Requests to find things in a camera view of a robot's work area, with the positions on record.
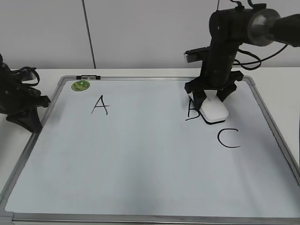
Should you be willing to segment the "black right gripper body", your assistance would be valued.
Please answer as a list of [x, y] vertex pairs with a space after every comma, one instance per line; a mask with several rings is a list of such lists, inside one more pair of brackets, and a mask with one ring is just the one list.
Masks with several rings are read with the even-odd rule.
[[186, 93], [194, 90], [221, 90], [235, 81], [241, 81], [241, 72], [231, 72], [238, 44], [211, 44], [199, 77], [185, 84]]

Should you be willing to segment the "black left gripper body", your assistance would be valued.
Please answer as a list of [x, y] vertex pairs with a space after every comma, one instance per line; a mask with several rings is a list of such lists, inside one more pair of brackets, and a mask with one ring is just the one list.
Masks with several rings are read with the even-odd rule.
[[13, 115], [28, 109], [50, 104], [48, 96], [42, 96], [35, 87], [40, 76], [35, 67], [22, 67], [11, 70], [0, 58], [0, 113]]

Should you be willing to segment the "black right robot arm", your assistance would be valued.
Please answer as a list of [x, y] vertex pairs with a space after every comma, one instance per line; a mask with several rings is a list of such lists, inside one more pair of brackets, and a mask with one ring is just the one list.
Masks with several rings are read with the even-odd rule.
[[205, 91], [216, 90], [224, 101], [236, 91], [236, 81], [243, 79], [240, 71], [232, 71], [239, 46], [249, 44], [267, 46], [272, 42], [298, 47], [300, 45], [300, 16], [281, 17], [266, 4], [254, 4], [244, 8], [241, 2], [235, 8], [217, 10], [209, 20], [211, 42], [208, 47], [185, 52], [188, 63], [201, 61], [200, 75], [185, 84], [185, 91], [192, 95], [195, 109], [200, 110], [207, 95]]

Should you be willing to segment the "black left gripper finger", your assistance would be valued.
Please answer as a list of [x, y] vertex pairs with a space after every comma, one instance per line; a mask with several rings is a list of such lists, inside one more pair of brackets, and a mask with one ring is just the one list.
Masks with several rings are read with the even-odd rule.
[[17, 124], [32, 133], [38, 133], [42, 129], [37, 108], [28, 109], [13, 115], [8, 115], [6, 120], [8, 122]]

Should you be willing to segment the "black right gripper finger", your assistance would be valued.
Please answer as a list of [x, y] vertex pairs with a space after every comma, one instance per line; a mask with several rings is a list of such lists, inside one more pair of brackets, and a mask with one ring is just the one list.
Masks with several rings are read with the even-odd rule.
[[204, 90], [194, 90], [190, 93], [190, 98], [193, 101], [195, 110], [200, 111], [200, 108], [207, 98]]
[[221, 102], [224, 102], [224, 100], [235, 91], [236, 91], [236, 84], [230, 84], [225, 88], [218, 90], [217, 97]]

